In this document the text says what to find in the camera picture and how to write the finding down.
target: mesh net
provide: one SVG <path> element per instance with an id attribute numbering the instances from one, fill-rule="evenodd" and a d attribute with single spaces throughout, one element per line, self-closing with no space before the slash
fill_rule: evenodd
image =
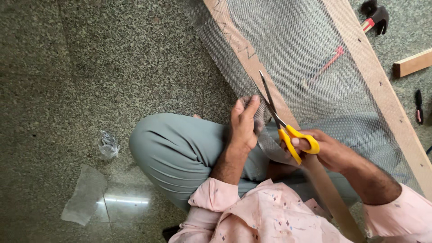
<path id="1" fill-rule="evenodd" d="M 255 67 L 248 60 L 259 58 L 259 65 L 271 77 L 273 90 L 280 93 L 281 98 L 275 100 L 276 108 L 289 108 L 278 110 L 282 118 L 288 118 L 285 122 L 297 121 L 302 129 L 322 130 L 389 172 L 398 182 L 425 195 L 425 189 L 432 186 L 431 179 L 416 178 L 413 164 L 407 158 L 418 162 L 415 168 L 419 175 L 430 173 L 430 162 L 419 149 L 418 139 L 399 102 L 393 100 L 394 92 L 379 63 L 376 71 L 368 72 L 354 58 L 349 45 L 363 41 L 361 44 L 367 43 L 364 62 L 378 61 L 364 35 L 362 39 L 355 32 L 361 31 L 358 24 L 348 27 L 355 30 L 352 33 L 338 26 L 343 18 L 357 21 L 347 6 L 345 0 L 333 1 L 331 6 L 326 0 L 192 0 L 186 14 L 238 97 L 257 93 L 253 84 L 254 81 L 258 84 L 257 78 L 248 72 Z M 342 20 L 335 19 L 329 9 L 342 16 Z M 364 50 L 357 49 L 355 56 L 361 56 Z M 380 77 L 376 81 L 381 88 L 379 92 L 392 97 L 388 104 L 380 105 L 383 102 L 378 103 L 371 84 L 365 81 L 365 77 L 375 73 Z M 265 122 L 264 111 L 261 106 L 255 118 Z M 402 130 L 396 131 L 389 125 L 392 114 L 401 123 L 394 127 L 402 126 L 415 142 L 397 140 L 396 137 L 403 137 Z M 278 145 L 275 129 L 264 128 L 259 143 L 272 160 L 290 163 Z"/>

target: hammer head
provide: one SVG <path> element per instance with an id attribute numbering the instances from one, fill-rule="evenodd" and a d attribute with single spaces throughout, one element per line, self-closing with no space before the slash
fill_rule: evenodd
<path id="1" fill-rule="evenodd" d="M 388 12 L 384 6 L 378 5 L 376 0 L 368 0 L 362 4 L 361 11 L 372 18 L 377 26 L 377 34 L 385 34 L 388 25 Z"/>

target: shirt sleeve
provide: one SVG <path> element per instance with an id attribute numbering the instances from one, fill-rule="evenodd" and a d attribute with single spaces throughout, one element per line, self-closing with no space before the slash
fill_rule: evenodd
<path id="1" fill-rule="evenodd" d="M 189 198 L 187 219 L 169 243 L 209 242 L 222 212 L 239 200 L 237 185 L 207 178 Z"/>
<path id="2" fill-rule="evenodd" d="M 393 202 L 363 205 L 368 237 L 406 237 L 432 231 L 432 203 L 408 186 L 401 186 L 402 193 Z"/>

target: pink shirt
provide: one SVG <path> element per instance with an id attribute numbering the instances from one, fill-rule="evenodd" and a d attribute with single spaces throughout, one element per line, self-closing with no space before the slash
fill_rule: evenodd
<path id="1" fill-rule="evenodd" d="M 269 179 L 241 199 L 237 193 L 238 186 L 208 178 L 190 197 L 187 219 L 169 243 L 351 242 L 316 215 L 313 199 L 303 203 L 283 183 Z M 369 237 L 380 235 L 395 243 L 432 242 L 432 203 L 405 185 L 395 201 L 363 209 Z"/>

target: yellow scissors handle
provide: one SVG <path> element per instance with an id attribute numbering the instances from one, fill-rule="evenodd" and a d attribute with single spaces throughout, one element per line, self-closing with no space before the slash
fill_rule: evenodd
<path id="1" fill-rule="evenodd" d="M 285 133 L 283 129 L 277 130 L 277 133 L 279 134 L 279 139 L 285 141 L 285 144 L 288 147 L 288 150 L 290 151 L 292 157 L 297 161 L 299 165 L 302 163 L 302 160 L 295 151 L 294 146 L 291 144 L 292 137 L 304 138 L 309 142 L 311 148 L 309 150 L 303 150 L 304 152 L 310 154 L 317 154 L 320 152 L 320 146 L 313 136 L 300 133 L 290 125 L 286 126 L 286 130 L 288 131 L 289 136 Z"/>

